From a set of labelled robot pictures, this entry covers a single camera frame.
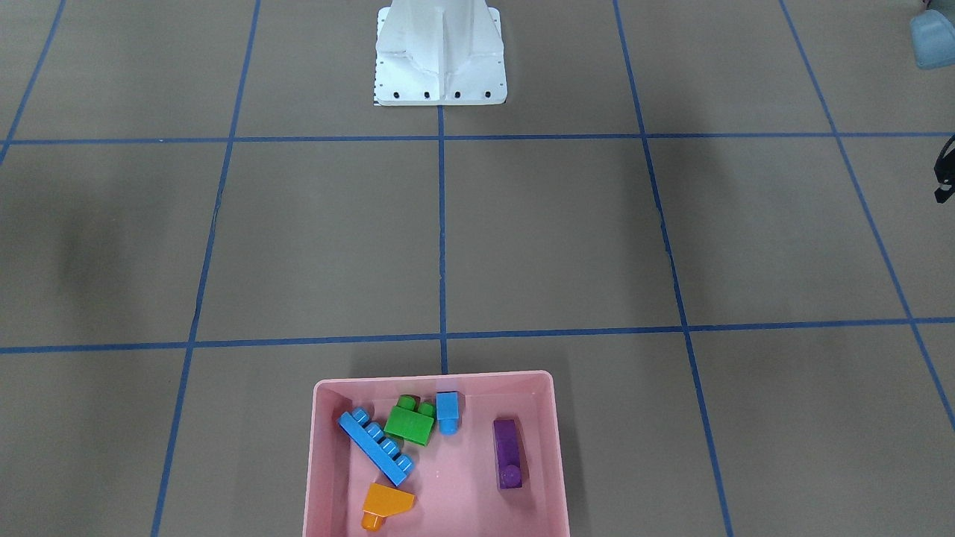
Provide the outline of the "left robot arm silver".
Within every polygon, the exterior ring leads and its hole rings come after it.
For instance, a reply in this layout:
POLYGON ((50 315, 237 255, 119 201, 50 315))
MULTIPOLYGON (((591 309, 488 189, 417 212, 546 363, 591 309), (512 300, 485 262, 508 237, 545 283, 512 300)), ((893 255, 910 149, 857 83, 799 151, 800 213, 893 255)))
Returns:
POLYGON ((928 9, 910 21, 912 48, 921 70, 935 70, 954 64, 953 17, 928 9))

